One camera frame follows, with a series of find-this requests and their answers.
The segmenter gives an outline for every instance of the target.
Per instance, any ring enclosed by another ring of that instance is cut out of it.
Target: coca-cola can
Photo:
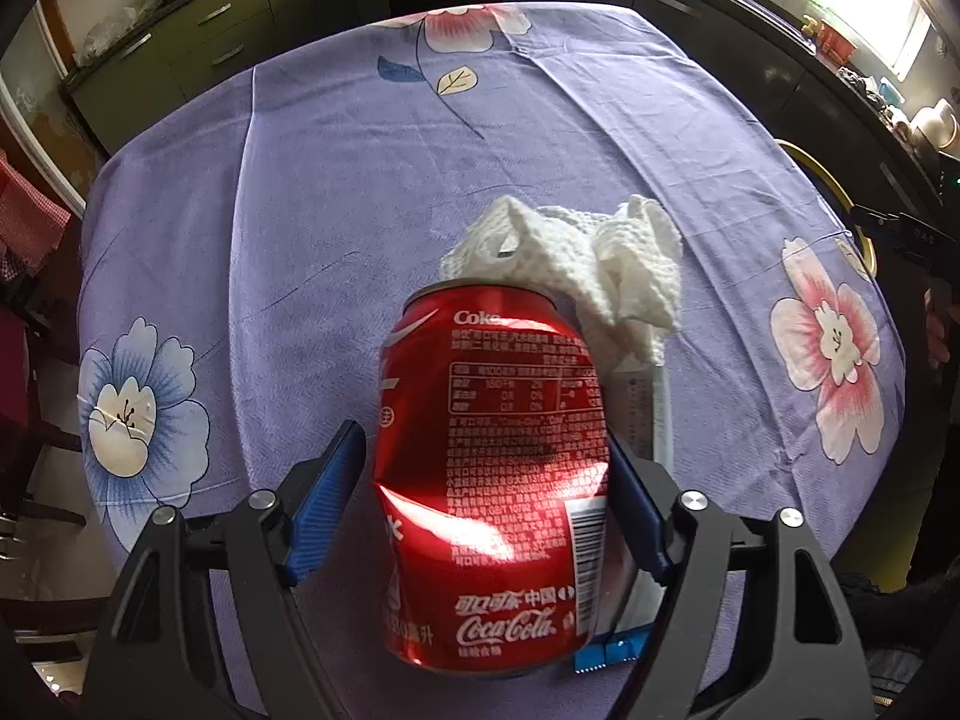
[[[388,649],[507,675],[592,636],[608,450],[589,351],[546,293],[415,293],[381,355],[373,483],[392,575]]]

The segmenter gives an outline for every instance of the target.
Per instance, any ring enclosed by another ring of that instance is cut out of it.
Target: red checkered cloth
[[[0,241],[30,275],[59,246],[69,220],[70,212],[13,170],[0,149]]]
[[[7,245],[0,241],[0,281],[5,284],[10,283],[17,276],[25,274],[27,269],[23,263],[16,258],[16,255],[7,248]]]

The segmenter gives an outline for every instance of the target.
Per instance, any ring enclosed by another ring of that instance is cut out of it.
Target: white paper towel
[[[496,199],[440,260],[440,277],[536,284],[573,299],[601,379],[664,363],[680,318],[680,233],[655,200],[632,194],[616,213],[536,210]]]

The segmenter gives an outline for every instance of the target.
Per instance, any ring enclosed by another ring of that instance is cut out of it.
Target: drawer handle
[[[688,16],[696,16],[700,18],[700,11],[695,10],[690,7],[685,2],[680,2],[679,0],[656,0],[657,2],[662,2],[667,7],[672,7],[674,10],[679,10],[682,13],[685,13]]]
[[[213,12],[206,14],[202,19],[198,20],[197,26],[200,26],[202,23],[207,23],[210,19],[217,18],[217,16],[224,15],[224,13],[226,13],[227,10],[231,9],[232,7],[233,5],[230,2],[223,7],[218,7]]]
[[[241,43],[241,44],[238,45],[235,49],[229,50],[229,51],[228,51],[227,53],[225,53],[223,56],[218,56],[215,60],[213,60],[212,62],[210,62],[210,67],[211,67],[211,68],[215,68],[217,65],[222,65],[222,64],[223,64],[224,62],[226,62],[228,59],[232,59],[234,56],[237,56],[237,55],[243,50],[243,48],[244,48],[244,46],[243,46],[243,44]]]
[[[150,39],[152,38],[152,36],[154,36],[152,33],[147,32],[147,34],[145,34],[142,38],[140,38],[140,39],[139,39],[136,43],[134,43],[131,47],[127,47],[126,49],[124,49],[124,50],[123,50],[123,53],[120,55],[120,58],[121,58],[121,59],[126,59],[126,58],[127,58],[128,56],[130,56],[133,52],[135,52],[137,49],[139,49],[145,42],[147,42],[148,40],[150,40]]]

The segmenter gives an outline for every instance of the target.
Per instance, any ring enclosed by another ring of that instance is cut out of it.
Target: purple tablecloth
[[[405,23],[245,71],[100,174],[83,224],[80,421],[118,560],[157,500],[219,512],[316,456],[343,418],[372,437],[379,343],[501,194],[605,213],[632,193],[664,204],[685,246],[683,329],[666,351],[677,481],[741,514],[797,506],[832,554],[896,438],[904,356],[808,180],[632,11]],[[353,716],[605,716],[625,667],[471,682],[389,656],[385,550],[365,478],[298,590]]]

